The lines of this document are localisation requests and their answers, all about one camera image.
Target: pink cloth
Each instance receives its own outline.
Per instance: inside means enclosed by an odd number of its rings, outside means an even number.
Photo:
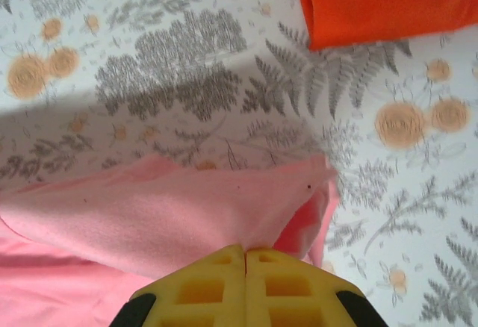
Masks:
[[[234,243],[320,264],[335,176],[322,155],[240,172],[152,155],[3,193],[0,325],[107,326],[138,288]]]

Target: yellow plastic object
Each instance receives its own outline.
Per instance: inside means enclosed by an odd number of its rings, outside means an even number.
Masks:
[[[137,291],[110,325],[295,326],[386,324],[363,293],[339,277],[273,249],[244,254],[228,246]]]

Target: pink fleece blanket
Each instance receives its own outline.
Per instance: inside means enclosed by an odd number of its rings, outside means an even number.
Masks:
[[[240,172],[152,155],[2,193],[0,325],[108,326],[138,288],[234,243],[320,265],[335,176],[322,155]]]

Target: orange cloth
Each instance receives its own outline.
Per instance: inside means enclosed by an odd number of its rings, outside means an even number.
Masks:
[[[478,0],[301,0],[311,50],[478,23]]]

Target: bedsheet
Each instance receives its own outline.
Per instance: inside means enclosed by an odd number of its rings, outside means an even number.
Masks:
[[[299,0],[0,0],[0,188],[325,152],[323,268],[390,327],[478,326],[478,28],[307,45]]]

